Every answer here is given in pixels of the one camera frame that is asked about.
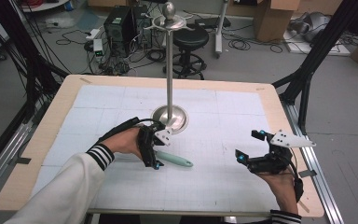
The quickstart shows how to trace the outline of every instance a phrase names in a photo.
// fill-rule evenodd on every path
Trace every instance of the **tool handle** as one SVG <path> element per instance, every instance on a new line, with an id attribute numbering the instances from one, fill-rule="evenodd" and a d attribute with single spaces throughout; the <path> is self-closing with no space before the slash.
<path id="1" fill-rule="evenodd" d="M 173 154 L 167 153 L 167 152 L 162 152 L 162 151 L 157 151 L 156 152 L 156 156 L 159 159 L 165 160 L 165 161 L 170 161 L 176 165 L 180 165 L 180 166 L 185 166 L 185 167 L 192 167 L 193 166 L 193 162 L 188 161 L 182 157 L 178 157 L 175 156 Z"/>

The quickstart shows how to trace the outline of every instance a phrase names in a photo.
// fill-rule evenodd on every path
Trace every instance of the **person's left hand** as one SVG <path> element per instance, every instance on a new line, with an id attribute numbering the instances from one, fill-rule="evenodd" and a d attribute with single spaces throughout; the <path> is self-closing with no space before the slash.
<path id="1" fill-rule="evenodd" d="M 139 127 L 130 128 L 103 140 L 101 143 L 107 146 L 113 153 L 132 153 L 139 159 L 142 159 L 141 151 L 136 142 L 138 132 Z"/>

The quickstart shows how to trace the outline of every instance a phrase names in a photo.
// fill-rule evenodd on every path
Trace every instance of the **white sleeve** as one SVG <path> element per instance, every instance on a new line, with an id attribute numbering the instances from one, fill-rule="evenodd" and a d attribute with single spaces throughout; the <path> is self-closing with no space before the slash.
<path id="1" fill-rule="evenodd" d="M 80 223 L 104 180 L 114 156 L 103 145 L 69 159 L 54 179 L 6 224 Z"/>

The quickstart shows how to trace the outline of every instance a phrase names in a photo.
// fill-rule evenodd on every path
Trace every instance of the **metal stand base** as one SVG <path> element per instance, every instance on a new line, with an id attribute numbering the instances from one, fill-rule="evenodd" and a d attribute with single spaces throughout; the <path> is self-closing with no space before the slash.
<path id="1" fill-rule="evenodd" d="M 172 133 L 179 133 L 187 127 L 188 114 L 179 105 L 172 106 L 172 118 L 168 119 L 168 106 L 163 105 L 157 108 L 152 113 L 152 119 L 159 120 L 167 126 L 172 128 Z"/>

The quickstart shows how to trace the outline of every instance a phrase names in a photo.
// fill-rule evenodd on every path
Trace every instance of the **gray floor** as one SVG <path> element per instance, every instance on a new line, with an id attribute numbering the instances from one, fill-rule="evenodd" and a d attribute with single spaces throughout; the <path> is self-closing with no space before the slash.
<path id="1" fill-rule="evenodd" d="M 86 27 L 85 8 L 69 13 L 76 18 L 77 26 Z M 44 18 L 48 14 L 61 13 L 58 9 L 40 13 Z M 105 16 L 106 12 L 93 11 L 94 15 Z M 250 21 L 230 19 L 230 29 L 240 28 Z M 97 28 L 103 23 L 98 18 L 89 29 Z M 82 45 L 70 44 L 58 46 L 55 42 L 61 34 L 77 27 L 44 33 L 44 38 L 60 59 L 71 70 L 79 73 L 86 64 L 86 52 Z M 234 32 L 237 35 L 253 36 L 252 28 Z M 82 36 L 71 35 L 71 38 Z M 243 51 L 232 49 L 227 41 L 223 43 L 224 52 L 220 59 L 214 57 L 214 36 L 204 49 L 197 54 L 208 64 L 204 71 L 207 80 L 234 82 L 272 83 L 294 71 L 304 61 L 306 55 L 289 53 L 281 46 L 282 53 L 272 52 L 267 46 L 252 44 L 251 49 Z M 149 63 L 144 59 L 135 65 Z M 165 77 L 162 73 L 163 63 L 154 63 L 131 70 L 130 77 Z M 24 89 L 15 72 L 11 60 L 0 62 L 0 134 L 13 119 L 24 102 Z M 336 199 L 337 206 L 345 223 L 358 223 L 358 64 L 349 57 L 328 56 L 317 70 L 311 84 L 310 104 L 307 119 L 307 131 L 310 139 L 318 146 L 314 149 L 322 165 L 327 183 Z M 0 188 L 5 183 L 10 168 L 0 180 Z M 0 212 L 0 223 L 12 216 L 10 212 Z M 174 223 L 177 217 L 144 217 L 147 223 Z M 326 218 L 305 218 L 303 223 L 327 223 Z"/>

